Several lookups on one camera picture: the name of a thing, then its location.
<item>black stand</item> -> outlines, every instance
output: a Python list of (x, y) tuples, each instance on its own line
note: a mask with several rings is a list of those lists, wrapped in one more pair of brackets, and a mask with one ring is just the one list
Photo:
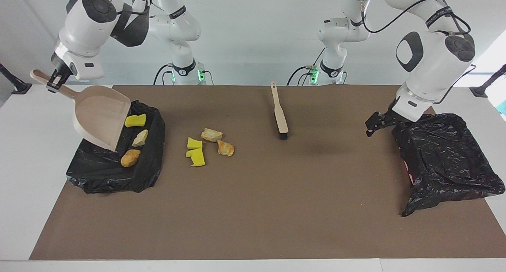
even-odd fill
[(480, 87), (470, 87), (469, 90), (474, 94), (476, 97), (481, 98), (487, 98), (487, 94), (485, 94), (485, 90), (487, 87), (491, 86), (494, 81), (496, 81), (499, 77), (501, 77), (506, 72), (506, 64), (501, 67), (501, 69), (496, 72), (495, 74), (492, 74), (490, 79), (485, 82), (484, 85)]
[(18, 79), (14, 74), (11, 74), (9, 70), (7, 70), (4, 65), (0, 63), (0, 72), (14, 85), (14, 90), (11, 92), (12, 94), (25, 94), (28, 92), (31, 83), (24, 83), (21, 79)]

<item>white table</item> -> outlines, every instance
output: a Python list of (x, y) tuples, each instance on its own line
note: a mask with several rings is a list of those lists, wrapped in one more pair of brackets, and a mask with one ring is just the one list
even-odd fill
[[(73, 86), (81, 90), (83, 86)], [(492, 168), (506, 178), (506, 122), (487, 99), (454, 89), (437, 113), (453, 112), (468, 123)], [(74, 103), (34, 85), (0, 108), (0, 271), (291, 271), (476, 272), (506, 271), (501, 259), (312, 259), (276, 261), (28, 261), (67, 181), (65, 171), (81, 137), (72, 128)], [(506, 229), (506, 195), (487, 198)]]

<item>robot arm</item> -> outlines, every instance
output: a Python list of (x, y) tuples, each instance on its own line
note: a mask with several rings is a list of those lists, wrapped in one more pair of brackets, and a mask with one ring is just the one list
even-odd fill
[[(327, 75), (322, 84), (332, 83), (346, 59), (344, 42), (360, 42), (369, 36), (366, 9), (370, 0), (345, 0), (345, 18), (324, 22), (318, 36), (325, 44), (320, 68)], [(475, 56), (473, 38), (464, 32), (445, 0), (385, 0), (401, 11), (421, 18), (427, 31), (411, 32), (399, 43), (396, 51), (400, 65), (410, 73), (397, 92), (388, 111), (374, 113), (366, 122), (367, 135), (376, 130), (405, 122), (416, 122), (432, 104), (441, 99)]]
[(60, 30), (52, 55), (54, 70), (47, 88), (56, 92), (69, 76), (98, 79), (104, 76), (99, 51), (112, 36), (127, 47), (143, 43), (148, 32), (150, 0), (70, 0), (65, 26)]
[(203, 65), (193, 57), (187, 42), (197, 41), (201, 30), (197, 20), (187, 11), (182, 0), (158, 0), (166, 14), (151, 16), (149, 32), (166, 43), (172, 58), (172, 79), (181, 85), (197, 85), (204, 81)]

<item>yellow object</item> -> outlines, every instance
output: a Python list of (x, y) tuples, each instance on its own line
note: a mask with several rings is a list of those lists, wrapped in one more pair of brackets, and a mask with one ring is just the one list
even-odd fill
[(143, 146), (146, 143), (148, 137), (148, 130), (142, 130), (132, 143), (133, 147)]
[(130, 149), (123, 155), (121, 158), (121, 166), (123, 167), (132, 167), (139, 160), (139, 156), (141, 155), (141, 151), (138, 149)]
[(193, 162), (192, 166), (204, 166), (206, 162), (204, 161), (204, 152), (202, 148), (192, 149), (191, 151), (186, 152), (186, 157), (191, 157), (191, 161)]
[(200, 135), (201, 138), (204, 140), (217, 142), (218, 140), (221, 140), (223, 137), (223, 133), (219, 131), (212, 130), (210, 128), (204, 128), (204, 131)]
[(218, 140), (218, 153), (231, 157), (234, 154), (234, 151), (235, 150), (233, 144)]
[(201, 140), (194, 140), (194, 139), (188, 137), (188, 144), (186, 147), (188, 149), (202, 148), (202, 141)]
[(125, 127), (143, 127), (146, 124), (146, 114), (132, 115), (126, 118)]

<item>black plastic bag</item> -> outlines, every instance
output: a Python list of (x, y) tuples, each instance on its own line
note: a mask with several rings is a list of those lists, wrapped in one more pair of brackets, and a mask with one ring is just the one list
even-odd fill
[(504, 193), (466, 126), (454, 114), (423, 115), (392, 131), (412, 178), (412, 194), (402, 216), (447, 200), (469, 200)]
[[(67, 170), (68, 180), (82, 188), (86, 193), (112, 193), (116, 191), (134, 191), (140, 193), (154, 186), (162, 165), (165, 142), (165, 122), (156, 108), (139, 101), (132, 102), (128, 115), (146, 114), (144, 127), (123, 126), (116, 152), (103, 149), (83, 140)], [(137, 134), (148, 129), (146, 144), (132, 147)], [(137, 164), (125, 168), (121, 166), (121, 157), (129, 149), (140, 149)]]

